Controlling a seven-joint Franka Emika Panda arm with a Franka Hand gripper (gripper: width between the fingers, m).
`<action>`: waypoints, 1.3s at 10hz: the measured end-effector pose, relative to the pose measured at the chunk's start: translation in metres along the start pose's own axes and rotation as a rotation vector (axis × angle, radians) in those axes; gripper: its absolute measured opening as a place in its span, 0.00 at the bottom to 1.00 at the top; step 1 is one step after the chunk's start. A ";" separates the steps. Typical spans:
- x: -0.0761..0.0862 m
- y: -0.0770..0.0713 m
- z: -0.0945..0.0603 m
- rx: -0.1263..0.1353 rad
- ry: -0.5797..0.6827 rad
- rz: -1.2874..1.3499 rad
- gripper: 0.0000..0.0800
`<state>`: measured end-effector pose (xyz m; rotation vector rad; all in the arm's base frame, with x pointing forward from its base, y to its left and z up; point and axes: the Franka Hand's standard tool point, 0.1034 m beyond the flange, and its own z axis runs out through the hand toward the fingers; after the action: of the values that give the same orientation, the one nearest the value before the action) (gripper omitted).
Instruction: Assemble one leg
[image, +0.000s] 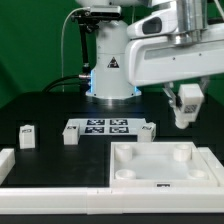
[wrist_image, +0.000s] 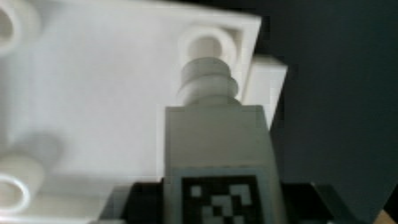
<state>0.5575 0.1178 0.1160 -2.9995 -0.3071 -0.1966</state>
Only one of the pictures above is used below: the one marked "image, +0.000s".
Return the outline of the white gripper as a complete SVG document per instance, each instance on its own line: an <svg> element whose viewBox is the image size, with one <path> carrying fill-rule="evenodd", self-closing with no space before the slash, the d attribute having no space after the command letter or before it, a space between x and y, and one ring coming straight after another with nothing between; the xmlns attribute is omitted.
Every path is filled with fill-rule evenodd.
<svg viewBox="0 0 224 224"><path fill-rule="evenodd" d="M207 0L139 1L155 11L127 28L128 82L165 83L172 108L177 107L172 81L201 77L199 87L205 93L209 76L224 73L224 22L207 22Z"/></svg>

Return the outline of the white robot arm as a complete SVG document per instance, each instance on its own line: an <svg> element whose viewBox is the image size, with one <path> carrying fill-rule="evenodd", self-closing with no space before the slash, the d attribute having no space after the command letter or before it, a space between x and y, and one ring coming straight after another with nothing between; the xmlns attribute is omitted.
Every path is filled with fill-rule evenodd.
<svg viewBox="0 0 224 224"><path fill-rule="evenodd" d="M88 95L128 99L139 86L224 73L224 20L207 0L76 0L97 30Z"/></svg>

